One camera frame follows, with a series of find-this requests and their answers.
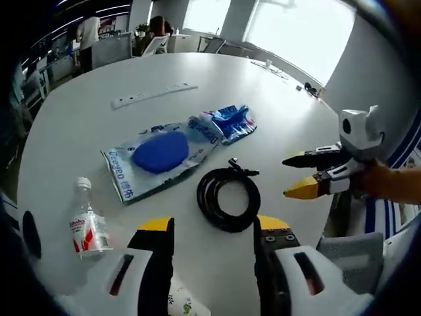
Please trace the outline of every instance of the bottle cap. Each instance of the bottle cap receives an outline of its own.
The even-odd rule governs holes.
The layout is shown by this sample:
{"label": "bottle cap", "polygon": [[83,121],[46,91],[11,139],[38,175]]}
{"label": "bottle cap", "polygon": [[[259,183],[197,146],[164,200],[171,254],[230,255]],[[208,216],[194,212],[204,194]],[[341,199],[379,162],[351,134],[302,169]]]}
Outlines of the bottle cap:
{"label": "bottle cap", "polygon": [[80,176],[76,181],[76,186],[83,187],[83,188],[92,188],[92,184],[89,181],[88,178],[84,178],[83,176]]}

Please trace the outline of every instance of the white table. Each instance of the white table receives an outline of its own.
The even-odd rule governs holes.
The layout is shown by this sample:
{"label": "white table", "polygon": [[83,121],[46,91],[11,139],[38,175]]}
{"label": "white table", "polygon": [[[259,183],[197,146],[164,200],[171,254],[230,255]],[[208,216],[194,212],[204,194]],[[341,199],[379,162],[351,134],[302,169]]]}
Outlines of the white table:
{"label": "white table", "polygon": [[[182,82],[199,88],[117,111],[110,107],[116,97]],[[306,91],[298,92],[297,84],[292,78],[284,82],[248,59],[179,53],[104,66],[52,91],[32,126],[19,173],[18,208],[32,211],[41,238],[42,258],[34,265],[37,275],[56,294],[65,293],[77,279],[69,272],[77,257],[67,207],[75,179],[86,176],[116,247],[126,246],[147,219],[173,216],[174,270],[187,288],[213,315],[258,315],[253,229],[229,234],[211,226],[197,206],[196,187],[205,173],[227,167],[228,159],[237,157],[243,168],[260,170],[253,178],[262,198],[260,214],[288,222],[302,244],[317,244],[332,197],[314,201],[284,197],[286,188],[314,170],[285,167],[281,161],[298,151],[338,141],[338,123],[330,108]],[[135,138],[140,130],[156,124],[242,103],[254,112],[259,126],[255,133],[214,152],[181,184],[131,206],[120,204],[100,150]],[[223,205],[234,206],[236,213],[235,206],[244,200],[233,193],[227,196],[227,191]]]}

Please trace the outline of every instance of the plastic water bottle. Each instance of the plastic water bottle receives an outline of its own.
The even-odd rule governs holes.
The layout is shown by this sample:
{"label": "plastic water bottle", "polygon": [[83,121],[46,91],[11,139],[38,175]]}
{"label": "plastic water bottle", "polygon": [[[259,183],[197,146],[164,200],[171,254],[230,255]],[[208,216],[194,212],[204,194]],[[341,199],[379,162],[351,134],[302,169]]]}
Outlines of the plastic water bottle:
{"label": "plastic water bottle", "polygon": [[89,196],[91,188],[89,179],[82,177],[77,179],[70,229],[74,249],[80,259],[102,255],[104,251],[112,250],[104,216],[91,205]]}

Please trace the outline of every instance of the power strip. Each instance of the power strip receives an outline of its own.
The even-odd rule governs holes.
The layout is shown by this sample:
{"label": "power strip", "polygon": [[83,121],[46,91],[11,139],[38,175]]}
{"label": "power strip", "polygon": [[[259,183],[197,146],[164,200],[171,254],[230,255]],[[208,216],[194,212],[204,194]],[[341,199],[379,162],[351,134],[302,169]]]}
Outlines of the power strip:
{"label": "power strip", "polygon": [[167,95],[174,92],[192,90],[192,89],[197,89],[197,88],[198,86],[190,86],[189,84],[186,84],[185,82],[183,84],[174,84],[173,86],[170,86],[169,88],[166,88],[164,90],[139,93],[137,95],[129,95],[127,97],[114,99],[111,101],[111,109],[117,110],[121,107],[125,107],[132,103],[142,102],[148,99],[152,99],[154,97],[160,97],[162,95]]}

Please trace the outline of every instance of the white cup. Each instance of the white cup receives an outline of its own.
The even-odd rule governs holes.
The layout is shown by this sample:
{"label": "white cup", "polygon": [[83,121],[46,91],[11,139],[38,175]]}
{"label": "white cup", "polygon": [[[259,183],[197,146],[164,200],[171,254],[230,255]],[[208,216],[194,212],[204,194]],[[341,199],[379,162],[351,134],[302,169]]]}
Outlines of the white cup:
{"label": "white cup", "polygon": [[169,316],[211,316],[211,311],[194,298],[174,274],[168,295],[168,314]]}

